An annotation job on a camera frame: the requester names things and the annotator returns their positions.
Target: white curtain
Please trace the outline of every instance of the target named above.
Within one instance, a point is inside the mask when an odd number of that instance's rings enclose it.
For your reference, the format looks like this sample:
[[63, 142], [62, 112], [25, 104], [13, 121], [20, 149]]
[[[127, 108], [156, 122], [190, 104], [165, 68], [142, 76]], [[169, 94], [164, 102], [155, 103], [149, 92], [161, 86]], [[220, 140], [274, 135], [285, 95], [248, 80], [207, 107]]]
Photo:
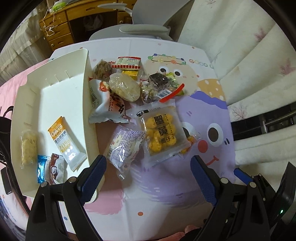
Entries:
[[[195, 0], [178, 42], [206, 51], [232, 122], [296, 101], [295, 50], [253, 0]], [[296, 165], [295, 143], [296, 126], [236, 141], [236, 163], [273, 162], [281, 177], [288, 161]], [[268, 175], [265, 166], [250, 165], [248, 171]]]
[[0, 53], [0, 86], [25, 69], [52, 54], [43, 39], [39, 20], [46, 13], [46, 1], [39, 4], [17, 27]]

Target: blue snack wrapper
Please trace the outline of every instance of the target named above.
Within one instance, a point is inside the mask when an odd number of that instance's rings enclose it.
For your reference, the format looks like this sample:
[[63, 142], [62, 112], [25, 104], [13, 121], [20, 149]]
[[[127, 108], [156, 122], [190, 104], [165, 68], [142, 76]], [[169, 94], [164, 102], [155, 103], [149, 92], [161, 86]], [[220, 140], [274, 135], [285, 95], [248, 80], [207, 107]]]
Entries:
[[37, 164], [37, 181], [38, 183], [45, 182], [44, 174], [45, 174], [45, 164], [47, 161], [50, 161], [50, 156], [41, 156], [38, 155], [38, 164]]

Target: cartoon mouth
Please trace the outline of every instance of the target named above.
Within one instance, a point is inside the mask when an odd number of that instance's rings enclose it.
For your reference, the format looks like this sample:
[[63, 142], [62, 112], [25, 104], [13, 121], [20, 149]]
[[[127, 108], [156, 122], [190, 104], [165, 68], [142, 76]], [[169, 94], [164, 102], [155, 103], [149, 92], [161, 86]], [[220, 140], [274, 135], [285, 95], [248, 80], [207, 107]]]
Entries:
[[211, 165], [214, 161], [219, 161], [219, 158], [213, 156], [213, 160], [211, 160], [210, 162], [206, 163], [207, 166]]

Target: yellow box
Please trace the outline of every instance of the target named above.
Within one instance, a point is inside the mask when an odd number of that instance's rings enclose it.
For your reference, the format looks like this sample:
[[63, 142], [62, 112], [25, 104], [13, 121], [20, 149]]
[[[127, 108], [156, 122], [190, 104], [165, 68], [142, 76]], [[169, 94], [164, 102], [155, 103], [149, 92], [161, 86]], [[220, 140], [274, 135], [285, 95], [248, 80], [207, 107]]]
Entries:
[[129, 75], [134, 80], [138, 79], [138, 70], [123, 70], [122, 73]]

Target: cartoon tablecloth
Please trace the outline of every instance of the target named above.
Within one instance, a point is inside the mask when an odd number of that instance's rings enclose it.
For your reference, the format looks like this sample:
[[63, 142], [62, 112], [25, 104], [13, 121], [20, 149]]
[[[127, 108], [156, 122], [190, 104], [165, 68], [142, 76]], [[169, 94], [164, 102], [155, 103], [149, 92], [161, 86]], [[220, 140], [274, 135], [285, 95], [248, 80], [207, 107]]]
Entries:
[[[108, 164], [106, 181], [91, 204], [84, 206], [104, 240], [151, 240], [201, 225], [212, 207], [207, 203], [191, 171], [190, 159], [200, 155], [219, 176], [234, 181], [234, 142], [222, 88], [206, 53], [198, 48], [159, 39], [113, 38], [77, 43], [55, 50], [50, 60], [79, 48], [89, 50], [91, 65], [119, 56], [141, 57], [148, 74], [173, 73], [185, 84], [186, 96], [176, 97], [183, 127], [199, 139], [183, 157], [173, 156], [151, 168], [141, 162], [141, 153], [120, 181]], [[96, 125], [100, 153], [117, 124]], [[74, 232], [63, 204], [67, 230]]]

